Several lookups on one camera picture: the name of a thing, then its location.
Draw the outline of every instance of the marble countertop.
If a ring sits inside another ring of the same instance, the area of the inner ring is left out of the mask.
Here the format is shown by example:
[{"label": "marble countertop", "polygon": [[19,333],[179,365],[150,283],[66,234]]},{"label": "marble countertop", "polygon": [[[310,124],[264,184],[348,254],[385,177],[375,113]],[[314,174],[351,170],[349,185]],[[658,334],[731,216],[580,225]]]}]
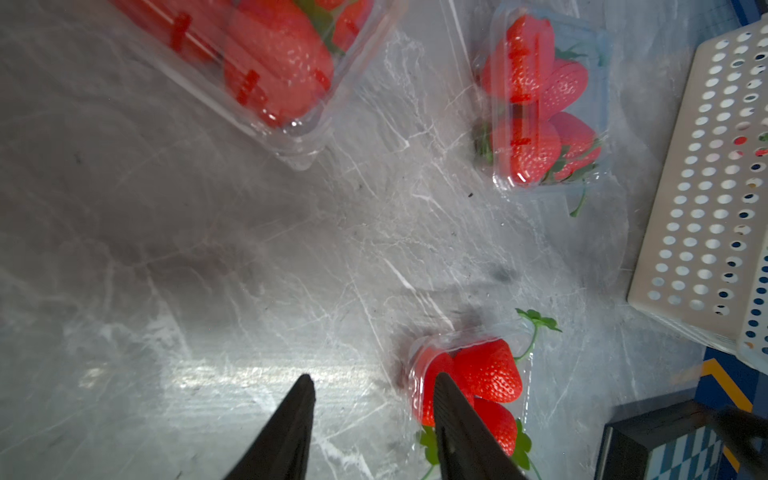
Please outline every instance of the marble countertop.
[{"label": "marble countertop", "polygon": [[614,172],[571,219],[472,166],[493,2],[411,3],[298,173],[70,2],[0,8],[0,478],[221,478],[309,372],[307,478],[418,480],[410,343],[518,306],[564,331],[525,419],[545,480],[592,478],[620,406],[690,394],[703,347],[625,298],[694,48],[736,25],[543,4],[614,36]]}]

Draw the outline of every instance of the clear plastic container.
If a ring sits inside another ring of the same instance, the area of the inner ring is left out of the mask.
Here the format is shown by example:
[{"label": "clear plastic container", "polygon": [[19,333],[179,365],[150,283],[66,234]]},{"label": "clear plastic container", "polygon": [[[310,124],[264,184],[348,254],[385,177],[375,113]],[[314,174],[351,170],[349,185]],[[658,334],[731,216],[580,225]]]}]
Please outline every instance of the clear plastic container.
[{"label": "clear plastic container", "polygon": [[89,0],[190,93],[303,170],[406,0]]},{"label": "clear plastic container", "polygon": [[[530,323],[520,320],[492,326],[479,326],[460,332],[426,336],[416,340],[409,351],[406,367],[408,372],[408,398],[413,415],[417,419],[422,418],[424,377],[427,368],[429,368],[429,365],[438,355],[448,353],[453,357],[461,349],[502,339],[509,345],[513,356],[520,356],[531,345],[532,338],[533,327]],[[522,380],[522,392],[514,402],[503,403],[502,405],[516,419],[525,422],[529,387],[531,385],[531,356],[528,355],[515,363]]]},{"label": "clear plastic container", "polygon": [[609,172],[610,42],[605,31],[502,3],[473,69],[487,101],[479,160],[508,193],[581,189]]}]

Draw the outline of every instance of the white perforated basket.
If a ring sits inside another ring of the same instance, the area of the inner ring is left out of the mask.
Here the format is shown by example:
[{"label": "white perforated basket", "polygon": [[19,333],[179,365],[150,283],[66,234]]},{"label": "white perforated basket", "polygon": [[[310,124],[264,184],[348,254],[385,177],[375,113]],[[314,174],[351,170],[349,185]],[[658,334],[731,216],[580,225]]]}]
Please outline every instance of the white perforated basket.
[{"label": "white perforated basket", "polygon": [[768,17],[699,46],[629,292],[768,373]]}]

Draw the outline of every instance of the strawberry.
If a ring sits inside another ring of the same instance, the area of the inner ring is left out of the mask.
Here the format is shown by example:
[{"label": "strawberry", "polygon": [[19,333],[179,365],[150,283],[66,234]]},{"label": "strawberry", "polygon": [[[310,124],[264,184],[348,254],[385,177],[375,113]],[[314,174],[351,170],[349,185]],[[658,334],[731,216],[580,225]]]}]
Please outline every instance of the strawberry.
[{"label": "strawberry", "polygon": [[515,358],[502,339],[463,349],[453,362],[456,372],[478,397],[492,402],[514,402],[523,391]]},{"label": "strawberry", "polygon": [[499,161],[508,162],[512,182],[537,184],[560,157],[558,132],[546,121],[512,118],[511,123],[491,133],[491,145]]},{"label": "strawberry", "polygon": [[507,456],[512,455],[518,439],[515,417],[498,403],[483,399],[475,399],[475,411],[504,453]]},{"label": "strawberry", "polygon": [[448,353],[441,353],[432,360],[424,374],[422,399],[422,425],[435,426],[435,380],[440,372],[448,373],[458,388],[464,393],[469,405],[475,404],[475,397],[469,390],[466,380],[456,372],[453,359]]},{"label": "strawberry", "polygon": [[564,180],[600,157],[600,139],[583,121],[562,111],[552,115],[549,123],[558,131],[563,150],[568,149],[562,155],[567,163],[554,175],[555,180]]},{"label": "strawberry", "polygon": [[538,106],[538,117],[542,120],[563,111],[587,90],[589,73],[577,61],[558,58],[554,61],[552,75],[544,85]]},{"label": "strawberry", "polygon": [[228,32],[227,90],[269,126],[301,118],[330,90],[331,54],[291,0],[242,0]]},{"label": "strawberry", "polygon": [[336,21],[336,29],[333,31],[333,43],[344,51],[349,50],[355,43],[355,38],[362,30],[362,26],[368,20],[373,8],[372,0],[356,0],[349,7],[344,8],[339,20]]},{"label": "strawberry", "polygon": [[230,0],[112,0],[133,23],[192,63],[218,55]]},{"label": "strawberry", "polygon": [[480,85],[493,97],[530,104],[541,95],[553,64],[554,30],[549,20],[523,15],[486,61]]}]

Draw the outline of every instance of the green strawberry stem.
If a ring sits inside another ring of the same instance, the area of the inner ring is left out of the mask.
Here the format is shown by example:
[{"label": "green strawberry stem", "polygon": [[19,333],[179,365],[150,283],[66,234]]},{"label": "green strawberry stem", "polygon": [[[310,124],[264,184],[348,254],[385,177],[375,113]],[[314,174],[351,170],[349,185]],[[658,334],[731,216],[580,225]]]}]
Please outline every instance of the green strawberry stem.
[{"label": "green strawberry stem", "polygon": [[576,206],[576,210],[572,211],[570,213],[571,217],[576,218],[578,217],[578,213],[581,211],[581,208],[584,206],[584,202],[587,200],[587,184],[584,184],[584,191],[581,192],[581,200],[578,201],[578,205]]},{"label": "green strawberry stem", "polygon": [[429,476],[432,474],[432,471],[435,470],[435,467],[436,465],[432,465],[431,467],[429,467],[429,470],[427,470],[427,472],[424,474],[424,476],[422,477],[422,480],[427,480],[427,478],[429,478]]},{"label": "green strawberry stem", "polygon": [[531,460],[531,457],[528,457],[528,461],[531,463],[531,467],[533,467],[533,471],[536,472],[536,477],[538,478],[538,480],[541,480],[541,475],[539,475],[538,473],[538,468],[536,468],[536,464],[533,462],[533,460]]},{"label": "green strawberry stem", "polygon": [[525,350],[525,353],[523,353],[520,356],[515,357],[515,361],[524,359],[526,356],[528,356],[531,352],[533,352],[533,345],[536,343],[536,337],[538,336],[538,325],[534,323],[533,325],[533,338],[531,338],[531,345],[528,346],[528,349]]}]

